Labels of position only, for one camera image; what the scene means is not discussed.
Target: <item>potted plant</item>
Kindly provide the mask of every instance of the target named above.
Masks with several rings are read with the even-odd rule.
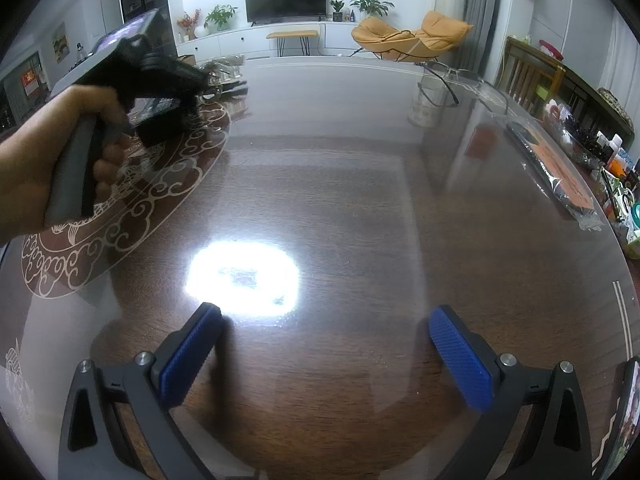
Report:
[[[236,14],[237,7],[230,5],[216,5],[209,13],[206,19],[206,24],[213,22],[218,26],[218,30],[225,30],[229,28],[229,20]]]
[[[187,33],[187,37],[190,40],[196,39],[193,28],[195,27],[196,23],[198,23],[199,17],[200,17],[200,9],[196,9],[195,13],[193,14],[193,18],[185,12],[184,18],[181,20],[177,20],[176,22],[178,25],[180,25],[184,29],[184,31]]]
[[[358,7],[360,12],[363,12],[367,16],[373,16],[377,14],[382,18],[382,15],[389,15],[389,7],[395,7],[394,4],[386,0],[353,0],[351,7]]]
[[[343,20],[342,17],[342,8],[344,7],[344,2],[341,0],[331,0],[329,2],[329,5],[331,5],[334,8],[334,22],[341,22]]]

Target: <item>bright light spot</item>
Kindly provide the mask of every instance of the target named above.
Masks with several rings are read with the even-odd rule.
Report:
[[[191,262],[187,293],[223,314],[282,316],[298,298],[299,272],[283,251],[254,242],[216,242]]]

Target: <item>blue gripper pad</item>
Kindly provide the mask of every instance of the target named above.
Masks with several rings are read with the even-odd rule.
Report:
[[[500,377],[496,355],[487,342],[469,332],[449,305],[431,313],[429,336],[466,403],[475,410],[487,410]]]
[[[220,309],[203,303],[180,330],[171,332],[158,347],[151,381],[166,410],[182,404],[221,332]]]

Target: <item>wooden chair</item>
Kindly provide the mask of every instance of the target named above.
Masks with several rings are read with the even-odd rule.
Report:
[[[535,117],[544,103],[558,94],[564,73],[559,61],[515,38],[507,38],[497,87]]]

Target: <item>white vase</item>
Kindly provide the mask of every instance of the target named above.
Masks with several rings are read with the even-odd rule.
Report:
[[[209,27],[207,27],[207,24],[205,23],[204,25],[198,25],[195,28],[194,33],[196,35],[196,38],[204,38],[205,36],[208,36],[209,34],[211,34],[211,31],[209,30]]]

